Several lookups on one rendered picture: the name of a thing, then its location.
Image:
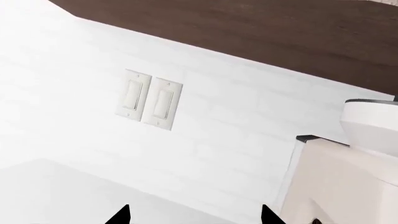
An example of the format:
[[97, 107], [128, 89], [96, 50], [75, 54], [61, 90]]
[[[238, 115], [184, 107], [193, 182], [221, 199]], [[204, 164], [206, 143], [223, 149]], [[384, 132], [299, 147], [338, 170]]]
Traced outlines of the white round appliance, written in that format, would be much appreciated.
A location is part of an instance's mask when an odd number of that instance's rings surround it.
[[398, 102], [346, 100], [340, 124], [351, 147], [398, 158]]

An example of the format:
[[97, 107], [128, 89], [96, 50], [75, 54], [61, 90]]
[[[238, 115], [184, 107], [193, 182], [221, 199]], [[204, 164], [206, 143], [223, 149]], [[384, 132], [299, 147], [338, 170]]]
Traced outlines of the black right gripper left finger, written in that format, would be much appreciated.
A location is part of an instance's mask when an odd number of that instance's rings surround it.
[[131, 213], [129, 205], [123, 206], [105, 224], [130, 224]]

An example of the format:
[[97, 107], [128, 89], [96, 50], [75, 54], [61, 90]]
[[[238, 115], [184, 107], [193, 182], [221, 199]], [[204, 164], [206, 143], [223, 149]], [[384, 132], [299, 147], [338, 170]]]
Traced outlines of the white wall light switch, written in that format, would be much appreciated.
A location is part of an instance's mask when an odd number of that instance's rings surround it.
[[116, 115], [141, 121], [152, 76], [126, 69]]
[[151, 83], [142, 122], [170, 131], [172, 129], [183, 85], [163, 78]]

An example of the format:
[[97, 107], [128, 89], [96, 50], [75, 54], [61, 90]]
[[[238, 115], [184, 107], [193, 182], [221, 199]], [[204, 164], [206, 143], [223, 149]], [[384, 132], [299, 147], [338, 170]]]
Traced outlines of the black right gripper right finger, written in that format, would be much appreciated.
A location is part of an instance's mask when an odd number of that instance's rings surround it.
[[267, 205], [262, 205], [261, 222], [262, 224], [286, 224]]

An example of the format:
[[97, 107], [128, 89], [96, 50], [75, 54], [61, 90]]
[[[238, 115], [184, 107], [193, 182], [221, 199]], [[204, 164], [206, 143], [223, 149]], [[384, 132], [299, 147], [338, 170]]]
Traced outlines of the dark brown wooden cabinet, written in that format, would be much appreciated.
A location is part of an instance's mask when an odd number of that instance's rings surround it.
[[77, 16], [398, 95], [398, 6], [368, 0], [49, 0]]

